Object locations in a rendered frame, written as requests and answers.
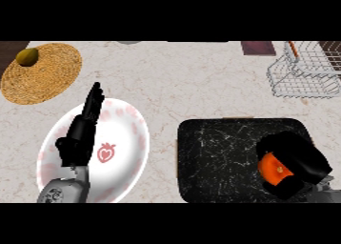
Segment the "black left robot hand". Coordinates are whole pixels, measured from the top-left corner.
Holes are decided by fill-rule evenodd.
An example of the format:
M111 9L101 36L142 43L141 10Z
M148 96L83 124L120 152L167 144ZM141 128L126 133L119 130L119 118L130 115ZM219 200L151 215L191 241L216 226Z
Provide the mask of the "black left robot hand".
M55 141L64 167L85 167L89 164L104 101L104 90L96 82L86 97L82 114L73 120L67 135Z

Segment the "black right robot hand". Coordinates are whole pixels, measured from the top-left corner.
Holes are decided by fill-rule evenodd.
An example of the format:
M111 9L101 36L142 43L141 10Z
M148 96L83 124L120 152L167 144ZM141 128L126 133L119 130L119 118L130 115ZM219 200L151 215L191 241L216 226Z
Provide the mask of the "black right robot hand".
M257 143L259 162L267 153L273 153L294 175L276 186L267 182L263 186L279 199L288 200L304 188L304 183L320 183L332 168L320 150L295 132L284 131L261 139Z

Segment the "orange squash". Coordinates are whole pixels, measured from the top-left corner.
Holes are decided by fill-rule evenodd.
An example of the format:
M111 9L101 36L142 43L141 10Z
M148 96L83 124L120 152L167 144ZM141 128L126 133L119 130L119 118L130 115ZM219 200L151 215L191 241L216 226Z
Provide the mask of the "orange squash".
M259 171L264 181L273 186L276 186L288 176L294 175L272 152L263 156L259 162Z

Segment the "black marble tray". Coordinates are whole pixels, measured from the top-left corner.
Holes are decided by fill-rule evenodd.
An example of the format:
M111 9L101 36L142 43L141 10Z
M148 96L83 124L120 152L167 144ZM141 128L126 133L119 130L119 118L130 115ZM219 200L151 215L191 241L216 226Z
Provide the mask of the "black marble tray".
M289 131L310 134L292 118L189 119L177 128L177 185L189 203L279 203L259 172L257 143Z

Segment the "white plate with strawberry print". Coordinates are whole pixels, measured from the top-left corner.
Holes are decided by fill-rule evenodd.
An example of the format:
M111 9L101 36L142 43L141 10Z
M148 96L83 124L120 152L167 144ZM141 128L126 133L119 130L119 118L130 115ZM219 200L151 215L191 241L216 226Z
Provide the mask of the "white plate with strawberry print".
M43 190L55 179L76 177L61 166L55 141L67 135L83 105L61 117L48 132L38 158L38 185ZM149 132L138 109L123 100L107 98L96 125L95 147L89 161L91 191L88 203L116 203L133 189L142 175L149 153Z

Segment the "round woven straw placemat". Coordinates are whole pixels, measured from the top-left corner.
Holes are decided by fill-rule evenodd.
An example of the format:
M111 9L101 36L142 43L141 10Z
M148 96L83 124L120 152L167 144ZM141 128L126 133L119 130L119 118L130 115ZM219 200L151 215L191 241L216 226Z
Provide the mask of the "round woven straw placemat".
M76 82L82 69L77 48L64 43L38 47L39 61L23 67L14 60L0 78L0 92L15 104L43 103L61 94Z

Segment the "olive green fruit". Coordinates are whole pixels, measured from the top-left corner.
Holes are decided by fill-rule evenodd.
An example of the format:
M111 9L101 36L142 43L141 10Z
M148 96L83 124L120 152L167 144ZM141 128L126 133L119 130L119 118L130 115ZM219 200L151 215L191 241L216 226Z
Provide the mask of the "olive green fruit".
M39 50L36 48L24 49L17 54L15 61L23 67L33 66L39 61Z

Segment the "dark maroon flat object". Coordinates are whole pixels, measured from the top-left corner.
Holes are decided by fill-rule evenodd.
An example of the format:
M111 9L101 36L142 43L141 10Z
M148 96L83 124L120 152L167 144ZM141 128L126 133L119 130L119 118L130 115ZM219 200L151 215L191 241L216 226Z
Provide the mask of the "dark maroon flat object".
M241 47L245 55L276 55L276 50L270 41L242 41Z

